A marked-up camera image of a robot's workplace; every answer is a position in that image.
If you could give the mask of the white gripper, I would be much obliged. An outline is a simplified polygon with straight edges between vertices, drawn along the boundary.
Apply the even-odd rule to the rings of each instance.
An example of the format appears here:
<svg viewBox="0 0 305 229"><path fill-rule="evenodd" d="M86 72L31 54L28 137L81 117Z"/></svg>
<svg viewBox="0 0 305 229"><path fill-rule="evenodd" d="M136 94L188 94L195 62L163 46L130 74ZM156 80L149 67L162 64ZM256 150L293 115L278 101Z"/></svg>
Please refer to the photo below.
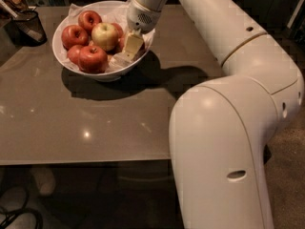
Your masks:
<svg viewBox="0 0 305 229"><path fill-rule="evenodd" d="M160 16L160 11L147 9L137 0L130 0L127 9L127 24L131 31L125 37L125 45L122 52L113 56L113 62L132 63L144 43L142 33L151 32Z"/></svg>

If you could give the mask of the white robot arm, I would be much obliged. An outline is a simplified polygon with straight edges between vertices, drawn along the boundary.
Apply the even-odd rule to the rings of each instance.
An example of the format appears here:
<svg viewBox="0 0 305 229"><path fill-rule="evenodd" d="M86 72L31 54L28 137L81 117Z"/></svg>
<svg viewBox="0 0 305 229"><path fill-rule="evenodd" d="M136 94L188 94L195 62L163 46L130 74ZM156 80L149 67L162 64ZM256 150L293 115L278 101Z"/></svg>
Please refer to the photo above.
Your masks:
<svg viewBox="0 0 305 229"><path fill-rule="evenodd" d="M154 29L167 0L130 0L130 28ZM232 0L179 0L223 76L176 101L169 142L185 229L274 229L264 172L267 142L294 118L303 76Z"/></svg>

